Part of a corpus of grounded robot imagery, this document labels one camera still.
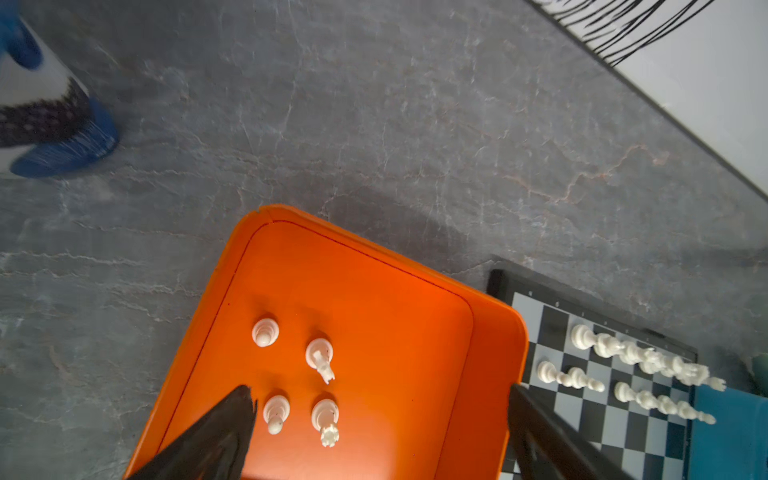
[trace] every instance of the chessboard border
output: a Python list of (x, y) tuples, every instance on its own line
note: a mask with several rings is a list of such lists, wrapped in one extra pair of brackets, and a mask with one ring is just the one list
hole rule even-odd
[[(544, 276), (542, 277), (543, 277), (542, 279), (551, 281), (551, 279), (548, 279), (547, 277), (544, 277)], [(693, 362), (697, 362), (699, 358), (699, 353), (697, 349), (693, 348), (692, 346), (686, 345), (685, 343), (682, 343), (679, 340), (670, 338), (652, 329), (637, 328), (627, 324), (626, 322), (616, 320), (611, 316), (607, 316), (602, 313), (599, 313), (598, 311), (595, 311), (594, 306), (585, 307), (579, 304), (579, 303), (594, 303), (595, 301), (598, 303), (604, 304), (599, 299), (595, 299), (593, 296), (590, 296), (591, 299), (593, 300), (592, 302), (579, 302), (579, 300), (572, 298), (572, 296), (568, 295), (567, 293), (559, 292), (556, 289), (542, 285), (535, 280), (531, 280), (523, 276), (515, 275), (514, 272), (503, 267), (494, 268), (493, 270), (491, 270), (490, 276), (488, 278), (488, 288), (486, 289), (486, 293), (498, 300), (501, 300), (502, 302), (506, 303), (509, 306), (512, 305), (512, 300), (515, 293), (520, 293), (521, 295), (527, 295), (534, 300), (538, 300), (547, 305), (554, 306), (555, 308), (558, 308), (567, 313), (570, 313), (571, 315), (581, 317), (583, 319), (594, 322), (595, 324), (598, 324), (598, 325), (606, 326), (607, 328), (610, 328), (617, 332), (624, 332), (627, 335), (634, 337), (638, 341), (643, 341), (643, 339), (645, 339), (645, 342), (648, 343), (649, 345), (656, 346), (657, 348), (663, 348), (670, 353), (683, 356), (686, 359), (692, 360)], [(625, 318), (631, 317), (631, 315), (629, 314), (625, 314), (625, 315), (614, 314), (614, 316), (622, 316)], [(692, 386), (690, 387), (689, 398), (688, 398), (688, 402), (691, 405), (693, 405), (695, 402), (695, 398), (696, 398), (695, 395), (696, 395), (696, 387)], [(685, 462), (683, 463), (683, 477), (682, 477), (683, 480), (686, 480), (688, 478), (688, 472), (689, 472), (689, 466), (690, 466), (690, 440), (691, 440), (692, 432), (693, 432), (693, 422), (691, 420), (688, 420), (686, 425), (686, 435), (685, 435), (685, 453), (684, 453)]]

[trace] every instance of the orange tray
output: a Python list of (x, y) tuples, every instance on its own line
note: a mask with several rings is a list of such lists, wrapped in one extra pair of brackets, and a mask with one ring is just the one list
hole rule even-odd
[[(251, 329), (264, 317), (280, 336), (259, 348)], [(333, 344), (329, 385), (304, 359), (318, 336)], [(259, 407), (280, 393), (291, 412), (278, 435), (258, 412), (243, 478), (493, 479), (527, 349), (510, 306), (308, 214), (263, 207), (224, 249), (126, 476), (245, 384)], [(331, 449), (310, 420), (329, 397)]]

